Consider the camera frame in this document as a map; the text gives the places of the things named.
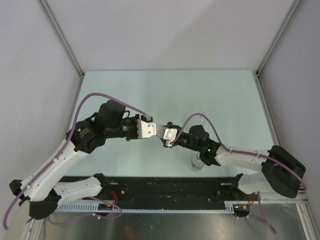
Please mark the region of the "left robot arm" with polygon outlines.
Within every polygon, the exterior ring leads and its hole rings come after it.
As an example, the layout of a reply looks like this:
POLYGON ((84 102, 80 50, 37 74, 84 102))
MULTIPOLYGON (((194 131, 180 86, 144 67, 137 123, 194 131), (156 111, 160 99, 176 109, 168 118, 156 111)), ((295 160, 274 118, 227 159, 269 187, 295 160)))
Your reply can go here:
POLYGON ((75 182, 63 183, 60 179, 107 139, 142 139, 142 125, 152 121, 152 117, 142 111, 126 116, 132 109, 119 100, 103 103, 90 117, 73 123, 56 152, 40 169, 24 180, 10 183, 19 204, 29 203, 30 218, 44 219, 61 205, 75 200, 91 197, 105 200, 110 196, 111 184, 102 173, 75 182))

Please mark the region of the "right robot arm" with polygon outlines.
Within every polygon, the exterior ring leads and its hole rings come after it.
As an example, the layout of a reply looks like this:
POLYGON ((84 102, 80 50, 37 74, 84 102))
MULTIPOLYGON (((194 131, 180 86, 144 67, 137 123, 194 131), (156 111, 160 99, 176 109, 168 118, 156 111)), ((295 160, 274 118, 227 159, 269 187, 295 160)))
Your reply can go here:
POLYGON ((189 132, 184 132, 180 126, 169 122, 164 129, 163 145, 194 151, 198 163, 254 171, 253 174, 236 175, 230 188, 230 194, 235 200, 242 201, 254 192, 276 192, 291 199, 297 197, 306 167, 283 147, 273 145, 271 149, 246 152, 223 147, 221 143, 210 139, 202 125, 194 125, 189 132))

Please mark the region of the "clear bottle red label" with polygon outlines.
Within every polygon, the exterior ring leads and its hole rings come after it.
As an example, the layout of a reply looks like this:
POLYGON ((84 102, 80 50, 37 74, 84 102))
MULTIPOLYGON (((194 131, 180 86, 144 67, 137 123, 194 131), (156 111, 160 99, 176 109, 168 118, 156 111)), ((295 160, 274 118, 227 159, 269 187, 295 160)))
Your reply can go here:
POLYGON ((165 126, 163 126, 163 125, 157 125, 156 126, 156 136, 158 138, 163 139, 164 135, 165 135, 165 132, 166 132, 166 129, 167 128, 165 126))

